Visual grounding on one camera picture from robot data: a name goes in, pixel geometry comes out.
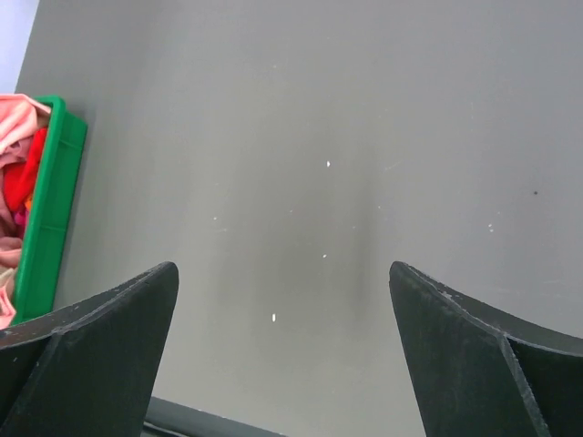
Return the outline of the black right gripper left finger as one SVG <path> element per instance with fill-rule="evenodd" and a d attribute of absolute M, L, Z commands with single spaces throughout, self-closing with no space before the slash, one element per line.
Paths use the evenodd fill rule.
<path fill-rule="evenodd" d="M 2 435 L 139 436 L 178 290 L 163 262 L 2 330 Z"/>

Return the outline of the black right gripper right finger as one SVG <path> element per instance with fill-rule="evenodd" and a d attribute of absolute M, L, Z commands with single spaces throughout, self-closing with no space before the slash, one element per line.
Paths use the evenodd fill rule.
<path fill-rule="evenodd" d="M 579 436 L 582 340 L 396 261 L 389 288 L 428 436 Z"/>

